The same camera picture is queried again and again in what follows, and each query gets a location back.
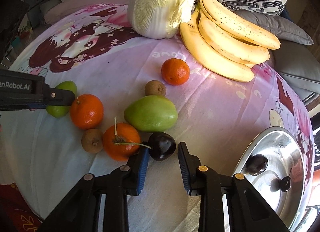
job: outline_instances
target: banana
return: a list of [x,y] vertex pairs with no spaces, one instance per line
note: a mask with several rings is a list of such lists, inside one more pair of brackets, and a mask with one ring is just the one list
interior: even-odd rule
[[209,20],[200,8],[199,32],[204,40],[226,58],[241,64],[260,64],[270,58],[267,48],[245,44]]
[[228,10],[217,0],[200,0],[204,14],[219,27],[258,46],[268,49],[278,49],[279,39],[269,31],[239,17]]
[[243,42],[243,43],[246,43],[246,44],[251,45],[251,46],[260,47],[260,46],[258,46],[258,45],[256,45],[256,44],[253,44],[253,43],[250,43],[250,42],[248,42],[248,41],[245,41],[244,39],[240,39],[240,38],[236,37],[235,35],[233,35],[233,34],[231,34],[231,33],[229,33],[229,32],[227,32],[227,33],[228,33],[228,35],[229,35],[230,37],[233,37],[234,39],[239,40],[239,41],[241,41],[241,42]]
[[240,82],[251,81],[254,74],[250,68],[222,56],[201,37],[198,30],[199,13],[200,9],[196,6],[191,20],[180,24],[180,35],[190,54],[212,72]]

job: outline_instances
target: green fruit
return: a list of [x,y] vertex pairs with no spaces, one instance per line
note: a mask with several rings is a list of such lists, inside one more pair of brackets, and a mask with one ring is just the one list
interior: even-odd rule
[[[58,84],[56,88],[73,91],[75,96],[77,96],[77,86],[73,81],[62,82]],[[53,117],[60,118],[69,112],[70,106],[47,105],[45,109],[47,110],[48,114],[52,115]]]
[[137,130],[163,132],[175,124],[178,112],[164,96],[148,95],[129,105],[124,111],[124,119]]

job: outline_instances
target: metal bowl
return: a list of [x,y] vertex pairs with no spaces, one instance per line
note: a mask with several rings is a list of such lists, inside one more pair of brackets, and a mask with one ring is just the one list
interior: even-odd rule
[[[245,163],[250,155],[256,154],[266,156],[269,164],[263,173],[252,176],[247,172]],[[278,180],[288,176],[291,168],[291,189],[282,192]],[[235,173],[244,174],[290,229],[301,204],[305,177],[302,153],[295,138],[282,127],[267,128],[245,150]]]

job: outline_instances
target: screw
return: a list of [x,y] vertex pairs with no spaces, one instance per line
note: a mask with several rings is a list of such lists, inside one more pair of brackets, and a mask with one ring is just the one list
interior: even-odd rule
[[129,167],[128,165],[122,165],[122,166],[120,167],[120,170],[121,170],[121,171],[128,171],[128,170],[130,170],[130,167]]
[[203,171],[203,172],[205,172],[205,171],[207,171],[208,170],[208,167],[207,166],[204,166],[204,165],[201,165],[201,166],[199,166],[199,171]]
[[244,175],[242,173],[236,173],[235,177],[236,179],[239,179],[239,180],[244,179]]
[[86,180],[86,181],[92,180],[93,176],[92,176],[92,174],[86,174],[86,175],[83,176],[83,179]]

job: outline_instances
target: fruit stem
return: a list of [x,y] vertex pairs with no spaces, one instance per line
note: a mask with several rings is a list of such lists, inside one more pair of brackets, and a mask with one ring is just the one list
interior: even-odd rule
[[[291,171],[292,171],[292,168],[290,168],[289,177],[290,177]],[[286,186],[288,185],[288,182],[289,182],[289,179],[287,180]]]
[[145,144],[142,144],[142,143],[136,143],[136,142],[117,142],[117,143],[115,143],[115,145],[129,145],[129,144],[140,145],[140,146],[144,146],[144,147],[147,147],[149,149],[152,149],[149,145],[145,145]]
[[117,117],[115,117],[115,137],[117,138]]

